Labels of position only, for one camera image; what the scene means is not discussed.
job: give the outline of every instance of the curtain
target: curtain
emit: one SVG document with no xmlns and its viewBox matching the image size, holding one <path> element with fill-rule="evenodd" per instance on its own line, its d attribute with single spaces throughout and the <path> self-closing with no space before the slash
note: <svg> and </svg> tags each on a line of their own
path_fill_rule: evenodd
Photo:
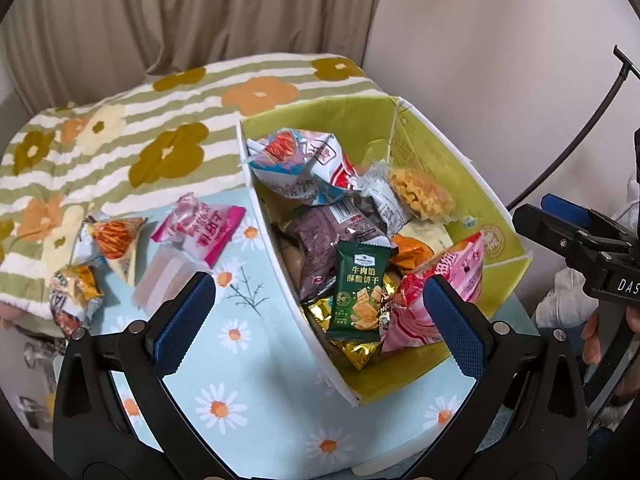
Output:
<svg viewBox="0 0 640 480">
<path fill-rule="evenodd" d="M 261 52 L 362 62 L 374 0 L 15 0 L 0 53 L 32 114 Z"/>
</svg>

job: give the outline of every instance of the green snack package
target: green snack package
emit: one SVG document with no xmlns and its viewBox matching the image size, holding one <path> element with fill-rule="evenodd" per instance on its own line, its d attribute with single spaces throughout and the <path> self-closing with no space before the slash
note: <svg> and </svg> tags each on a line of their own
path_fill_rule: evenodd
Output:
<svg viewBox="0 0 640 480">
<path fill-rule="evenodd" d="M 378 311 L 383 296 L 382 278 L 390 254 L 390 247 L 338 243 L 338 274 L 327 339 L 380 341 Z"/>
</svg>

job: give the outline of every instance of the blue gripper pad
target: blue gripper pad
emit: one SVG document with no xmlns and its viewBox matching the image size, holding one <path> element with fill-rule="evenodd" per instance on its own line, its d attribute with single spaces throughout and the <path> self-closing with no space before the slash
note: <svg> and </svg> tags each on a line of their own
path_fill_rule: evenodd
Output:
<svg viewBox="0 0 640 480">
<path fill-rule="evenodd" d="M 174 301 L 181 301 L 181 304 L 172 305 L 176 308 L 174 316 L 154 340 L 154 370 L 161 378 L 177 372 L 216 301 L 216 282 L 210 274 L 203 273 L 186 297 L 180 293 Z"/>
<path fill-rule="evenodd" d="M 540 207 L 569 224 L 588 229 L 591 226 L 589 210 L 569 202 L 559 196 L 546 194 L 540 200 Z"/>
<path fill-rule="evenodd" d="M 424 283 L 422 300 L 462 373 L 480 379 L 486 367 L 488 349 L 470 324 L 472 320 L 461 312 L 459 304 L 464 304 L 462 299 L 443 277 L 431 276 Z M 475 305 L 468 305 L 477 310 Z M 478 314 L 488 324 L 479 310 Z"/>
</svg>

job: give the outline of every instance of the light blue tablecloth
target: light blue tablecloth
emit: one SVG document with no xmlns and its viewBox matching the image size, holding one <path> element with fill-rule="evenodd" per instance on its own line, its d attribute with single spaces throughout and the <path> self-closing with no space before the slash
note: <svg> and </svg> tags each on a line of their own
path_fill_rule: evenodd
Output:
<svg viewBox="0 0 640 480">
<path fill-rule="evenodd" d="M 350 470 L 340 470 L 389 452 L 425 431 L 435 437 L 442 430 L 438 415 L 442 420 L 444 410 L 457 409 L 474 384 L 452 358 L 384 399 L 352 408 L 324 382 L 282 297 L 262 234 L 251 237 L 251 227 L 257 224 L 247 190 L 222 192 L 204 201 L 247 208 L 214 276 L 231 272 L 232 283 L 245 297 L 261 284 L 255 302 L 266 300 L 253 308 L 229 286 L 219 286 L 216 305 L 180 369 L 164 382 L 191 424 L 236 474 L 303 480 L 335 473 L 332 478 L 354 478 Z M 150 222 L 167 213 L 168 208 L 150 211 Z M 151 228 L 141 237 L 139 276 L 158 248 L 148 241 Z M 131 287 L 110 272 L 98 280 L 106 283 L 106 300 L 92 333 L 118 332 L 134 319 L 146 319 L 130 303 Z M 535 333 L 514 296 L 495 318 L 519 332 Z M 130 399 L 124 376 L 116 373 L 114 380 L 121 398 Z M 135 404 L 130 400 L 125 406 L 138 437 L 157 447 Z"/>
</svg>

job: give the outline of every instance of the white cloth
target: white cloth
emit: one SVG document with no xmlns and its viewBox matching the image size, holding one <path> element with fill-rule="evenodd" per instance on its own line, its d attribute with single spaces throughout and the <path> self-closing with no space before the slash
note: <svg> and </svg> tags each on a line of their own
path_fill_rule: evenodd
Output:
<svg viewBox="0 0 640 480">
<path fill-rule="evenodd" d="M 613 215 L 621 225 L 637 232 L 640 186 L 635 177 L 626 184 L 627 204 Z M 598 307 L 598 300 L 582 291 L 584 276 L 577 270 L 564 269 L 556 272 L 554 288 L 538 304 L 533 321 L 538 328 L 572 328 L 587 321 Z"/>
</svg>

